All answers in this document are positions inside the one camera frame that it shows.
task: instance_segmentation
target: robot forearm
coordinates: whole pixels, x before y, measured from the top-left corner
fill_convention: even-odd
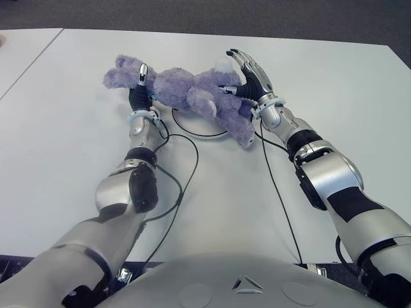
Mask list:
[[[311,204],[327,210],[369,296],[405,304],[411,292],[411,226],[363,193],[359,170],[305,121],[282,105],[260,113],[264,127],[286,145]],[[276,113],[279,124],[272,125]]]
[[[0,285],[0,307],[60,307],[79,286],[93,290],[115,276],[158,201],[155,151],[162,142],[159,112],[144,84],[130,91],[131,146],[96,191],[99,216],[74,226],[52,248]]]

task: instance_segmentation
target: black wire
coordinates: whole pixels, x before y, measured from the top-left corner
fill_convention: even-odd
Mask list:
[[[259,137],[262,141],[265,141],[265,142],[267,142],[267,143],[269,143],[269,144],[271,144],[271,145],[273,145],[273,146],[276,146],[277,148],[282,149],[283,151],[285,151],[285,152],[288,154],[288,150],[287,150],[286,148],[284,148],[283,146],[280,146],[279,144],[276,144],[276,143],[274,143],[274,142],[272,142],[272,141],[269,141],[269,140],[263,138],[262,136],[258,135],[257,132],[254,132],[254,133],[255,133],[256,136]]]
[[[272,175],[270,163],[268,162],[267,152],[265,151],[265,145],[264,145],[265,140],[264,140],[264,137],[263,137],[263,122],[262,121],[259,123],[259,129],[260,129],[261,137],[262,137],[261,142],[263,143],[263,152],[264,152],[265,162],[267,163],[267,167],[268,167],[268,171],[270,172],[272,183],[274,184],[274,187],[275,187],[275,190],[277,191],[277,194],[278,194],[278,197],[280,199],[281,205],[283,206],[284,214],[285,214],[285,217],[287,218],[288,226],[290,227],[291,234],[293,235],[295,247],[297,249],[298,257],[300,259],[300,265],[302,265],[302,258],[301,258],[300,248],[298,247],[297,240],[295,239],[294,231],[293,231],[293,228],[291,227],[291,223],[290,223],[290,218],[288,218],[287,210],[285,209],[283,199],[281,197],[281,194],[278,190],[277,184],[276,184],[276,182],[274,180],[274,177]]]
[[[178,206],[178,205],[177,205],[177,204],[178,204],[177,202],[179,201],[180,198],[181,198],[181,199],[183,198],[184,194],[186,193],[186,189],[187,189],[187,187],[188,187],[191,179],[193,178],[195,171],[197,170],[197,166],[198,166],[198,148],[197,148],[197,146],[195,145],[195,143],[194,143],[190,138],[188,138],[188,137],[186,137],[186,136],[184,136],[184,135],[180,135],[180,134],[177,134],[177,133],[173,133],[173,134],[170,135],[170,137],[173,137],[173,136],[182,137],[182,138],[187,139],[189,142],[191,142],[191,144],[192,144],[193,147],[195,148],[196,157],[197,157],[197,158],[196,158],[196,162],[195,162],[195,166],[194,166],[193,172],[191,172],[190,178],[188,179],[187,184],[186,184],[186,186],[184,186],[184,189],[183,189],[183,190],[181,189],[181,184],[180,184],[180,182],[179,182],[173,175],[166,173],[166,175],[168,175],[172,180],[174,180],[174,182],[175,182],[175,183],[178,185],[178,187],[180,188],[181,196],[179,195],[179,197],[177,198],[177,201],[176,201],[176,203],[174,204],[174,206],[172,206],[172,207],[169,208],[166,212],[164,212],[164,213],[162,213],[162,214],[160,214],[160,215],[158,215],[158,216],[156,216],[156,217],[146,219],[146,220],[145,220],[146,223],[149,223],[149,222],[151,222],[151,221],[155,221],[155,220],[158,220],[158,219],[160,219],[160,218],[163,218],[164,216],[168,215],[170,212],[172,212],[172,211]]]
[[[178,185],[180,192],[179,192],[179,197],[177,198],[174,206],[172,206],[170,209],[168,209],[166,212],[162,213],[161,215],[158,215],[158,216],[156,216],[156,217],[149,218],[149,219],[146,219],[146,220],[143,221],[142,228],[144,228],[148,222],[155,221],[155,220],[158,220],[158,219],[160,219],[160,218],[163,218],[164,216],[168,215],[169,213],[171,213],[171,212],[175,209],[175,212],[174,212],[174,215],[173,215],[173,219],[171,220],[171,223],[170,223],[170,225],[168,226],[168,229],[167,229],[166,233],[163,235],[161,241],[160,241],[159,244],[156,246],[155,250],[150,254],[150,256],[147,258],[147,260],[145,260],[145,262],[144,262],[143,265],[140,267],[140,269],[138,270],[138,272],[136,273],[136,275],[134,275],[135,278],[137,278],[137,277],[141,274],[141,272],[142,272],[142,270],[144,269],[144,267],[150,262],[151,258],[152,258],[152,257],[155,255],[155,253],[160,249],[161,244],[162,244],[162,243],[164,242],[164,240],[167,238],[167,235],[169,234],[169,232],[170,232],[170,230],[171,230],[171,228],[172,228],[172,226],[173,226],[173,224],[174,224],[175,218],[177,217],[177,213],[178,213],[178,211],[179,211],[179,209],[180,209],[180,205],[181,205],[182,199],[183,199],[183,197],[184,197],[184,195],[185,195],[185,193],[186,193],[186,189],[187,189],[187,187],[188,187],[191,179],[193,178],[194,173],[195,173],[195,171],[197,170],[197,166],[198,166],[198,156],[199,156],[199,155],[198,155],[198,148],[197,148],[197,146],[195,145],[195,143],[194,143],[190,138],[188,138],[188,137],[186,137],[186,136],[184,136],[184,135],[180,135],[180,134],[177,134],[177,133],[170,134],[169,131],[168,131],[168,129],[167,129],[167,126],[164,124],[164,122],[163,122],[162,120],[160,120],[160,121],[161,121],[161,123],[164,125],[164,127],[166,128],[167,137],[163,137],[163,138],[167,138],[167,140],[166,140],[164,143],[162,143],[162,144],[156,149],[156,151],[158,151],[161,147],[163,147],[164,145],[166,145],[171,136],[182,137],[182,138],[187,139],[187,140],[194,146],[195,152],[196,152],[196,162],[195,162],[195,166],[194,166],[194,168],[193,168],[193,172],[191,172],[190,178],[188,179],[188,181],[187,181],[186,185],[184,186],[184,189],[183,189],[183,190],[182,190],[182,186],[181,186],[180,182],[175,178],[175,176],[173,176],[171,173],[169,173],[167,170],[165,170],[164,168],[162,168],[160,165],[157,164],[157,167],[159,168],[159,170],[162,171],[162,172],[163,172],[165,175],[167,175],[168,177],[170,177],[170,178]]]
[[[254,117],[253,114],[251,114],[251,116],[250,116],[250,122],[252,122],[252,118],[253,118],[253,117]],[[258,135],[258,132],[254,132],[254,133],[255,133],[256,136],[259,137],[262,141],[265,141],[265,142],[267,142],[267,143],[269,143],[269,144],[271,144],[271,145],[273,145],[273,146],[276,146],[277,148],[282,149],[283,151],[285,151],[285,152],[288,154],[288,150],[287,150],[286,148],[284,148],[283,146],[280,146],[280,145],[277,144],[277,143],[274,143],[274,142],[272,142],[272,141],[269,141],[269,140],[265,139],[265,138],[262,136],[262,132],[261,132],[261,136]]]
[[[227,133],[227,130],[225,130],[225,131],[222,132],[222,133],[217,133],[217,134],[215,134],[215,135],[200,135],[199,133],[193,133],[193,132],[185,129],[184,127],[182,127],[182,125],[177,121],[177,119],[175,118],[175,115],[174,115],[174,110],[176,110],[176,109],[174,109],[174,108],[171,109],[171,116],[173,117],[174,123],[175,123],[179,128],[181,128],[182,130],[184,130],[186,133],[189,133],[190,135],[194,135],[194,136],[197,136],[197,137],[218,137],[218,136],[221,136],[221,135],[224,135],[225,133]]]
[[[335,251],[337,252],[337,256],[341,261],[341,264],[345,266],[345,268],[355,276],[355,278],[357,278],[359,276],[359,273],[353,269],[352,267],[350,267],[350,265],[347,263],[347,261],[344,259],[344,257],[342,256],[341,253],[341,238],[340,236],[337,236],[337,238],[335,239]]]
[[[156,147],[156,148],[154,149],[154,151],[153,151],[154,153],[157,152],[159,149],[161,149],[163,146],[165,146],[165,145],[167,144],[167,142],[169,141],[169,139],[170,139],[170,131],[168,130],[168,127],[164,124],[164,122],[163,122],[162,120],[160,120],[160,122],[161,122],[161,124],[164,126],[164,128],[166,129],[167,136],[166,136],[166,137],[163,137],[163,136],[161,135],[161,132],[159,132],[160,136],[161,136],[163,139],[166,139],[166,141],[164,141],[162,144],[160,144],[158,147]]]

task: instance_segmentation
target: gray carpet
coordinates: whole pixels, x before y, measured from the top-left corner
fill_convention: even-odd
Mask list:
[[[410,0],[0,0],[0,29],[139,30],[388,45],[411,66]]]

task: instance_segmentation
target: teddy bear ear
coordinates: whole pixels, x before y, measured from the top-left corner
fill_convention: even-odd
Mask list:
[[[214,68],[216,71],[221,72],[221,73],[232,73],[233,68],[232,68],[232,62],[230,58],[221,57],[217,59]]]

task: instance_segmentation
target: stuffed animal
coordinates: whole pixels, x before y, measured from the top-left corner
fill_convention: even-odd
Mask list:
[[[107,88],[133,89],[141,63],[139,59],[119,55],[116,68],[106,73],[103,84]],[[218,59],[214,68],[196,76],[176,67],[161,73],[149,67],[146,83],[148,91],[164,105],[216,121],[241,147],[247,148],[254,140],[250,122],[252,102],[223,93],[219,85],[241,85],[228,58]]]

